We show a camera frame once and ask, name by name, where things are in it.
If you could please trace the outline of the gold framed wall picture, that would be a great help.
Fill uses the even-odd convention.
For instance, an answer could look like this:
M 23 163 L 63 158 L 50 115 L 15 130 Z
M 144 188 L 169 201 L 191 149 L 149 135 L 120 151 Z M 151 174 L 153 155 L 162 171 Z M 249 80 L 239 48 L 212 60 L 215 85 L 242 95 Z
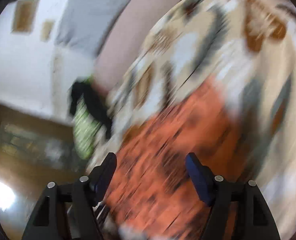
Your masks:
M 12 24 L 13 33 L 32 33 L 39 2 L 40 0 L 17 1 Z

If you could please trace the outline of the beige leaf-print fleece blanket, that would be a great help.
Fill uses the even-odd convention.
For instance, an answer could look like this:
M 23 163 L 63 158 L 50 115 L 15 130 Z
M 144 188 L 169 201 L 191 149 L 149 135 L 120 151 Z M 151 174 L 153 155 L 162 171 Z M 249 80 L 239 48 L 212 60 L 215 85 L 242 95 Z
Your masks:
M 225 179 L 255 180 L 280 237 L 296 238 L 296 11 L 288 0 L 175 4 L 104 96 L 111 138 L 97 132 L 91 166 L 108 152 L 117 154 L 131 128 L 182 102 L 209 78 L 240 131 L 243 169 L 236 180 Z M 107 230 L 122 239 L 175 239 L 149 237 L 111 218 Z

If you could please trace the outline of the black cloth garment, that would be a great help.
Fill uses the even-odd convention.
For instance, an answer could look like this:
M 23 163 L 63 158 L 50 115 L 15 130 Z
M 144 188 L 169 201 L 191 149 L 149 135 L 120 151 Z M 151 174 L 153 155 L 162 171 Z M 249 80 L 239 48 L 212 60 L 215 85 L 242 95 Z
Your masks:
M 109 140 L 111 138 L 112 119 L 108 116 L 107 107 L 101 101 L 101 98 L 95 90 L 92 89 L 89 81 L 75 81 L 71 87 L 70 92 L 70 109 L 71 116 L 76 115 L 77 102 L 83 98 L 88 113 L 104 125 L 106 128 L 105 138 Z

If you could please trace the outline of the grey pillow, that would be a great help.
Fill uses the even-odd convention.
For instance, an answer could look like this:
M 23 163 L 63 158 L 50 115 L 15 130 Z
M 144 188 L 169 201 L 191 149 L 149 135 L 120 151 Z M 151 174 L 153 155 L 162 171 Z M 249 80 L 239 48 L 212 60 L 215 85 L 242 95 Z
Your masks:
M 97 56 L 130 0 L 68 0 L 55 44 Z

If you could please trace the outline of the beige wall switch plate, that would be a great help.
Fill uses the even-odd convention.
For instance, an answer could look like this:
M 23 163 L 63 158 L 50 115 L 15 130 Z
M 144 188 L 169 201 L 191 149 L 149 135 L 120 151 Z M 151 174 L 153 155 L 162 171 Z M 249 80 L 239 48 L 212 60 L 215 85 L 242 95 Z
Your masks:
M 54 26 L 55 20 L 45 20 L 43 22 L 40 32 L 40 40 L 42 42 L 47 42 L 50 39 Z

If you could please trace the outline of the orange black floral garment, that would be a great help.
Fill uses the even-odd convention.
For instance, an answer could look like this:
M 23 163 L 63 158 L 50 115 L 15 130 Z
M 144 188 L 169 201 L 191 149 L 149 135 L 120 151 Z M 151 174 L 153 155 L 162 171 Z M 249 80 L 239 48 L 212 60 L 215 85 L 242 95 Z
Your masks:
M 182 102 L 131 128 L 117 152 L 106 202 L 118 226 L 149 237 L 198 239 L 208 216 L 185 167 L 188 153 L 214 174 L 236 180 L 243 169 L 240 136 L 213 79 Z

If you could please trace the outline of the brown wooden glass door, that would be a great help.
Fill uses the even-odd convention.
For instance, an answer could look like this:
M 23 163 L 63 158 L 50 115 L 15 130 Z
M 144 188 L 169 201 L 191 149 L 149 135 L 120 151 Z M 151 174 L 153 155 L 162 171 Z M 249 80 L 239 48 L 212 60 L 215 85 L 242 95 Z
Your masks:
M 71 127 L 0 105 L 0 222 L 6 235 L 21 239 L 47 183 L 71 183 L 85 164 Z

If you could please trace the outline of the green white patterned pillow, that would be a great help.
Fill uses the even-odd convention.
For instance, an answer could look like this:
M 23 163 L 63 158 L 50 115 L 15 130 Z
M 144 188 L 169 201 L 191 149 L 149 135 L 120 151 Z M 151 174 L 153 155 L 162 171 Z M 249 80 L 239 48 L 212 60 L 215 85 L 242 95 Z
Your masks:
M 69 113 L 73 120 L 73 139 L 78 156 L 83 160 L 88 160 L 94 152 L 94 141 L 101 124 L 94 119 L 85 103 L 82 85 L 90 85 L 92 78 L 76 80 L 70 92 Z

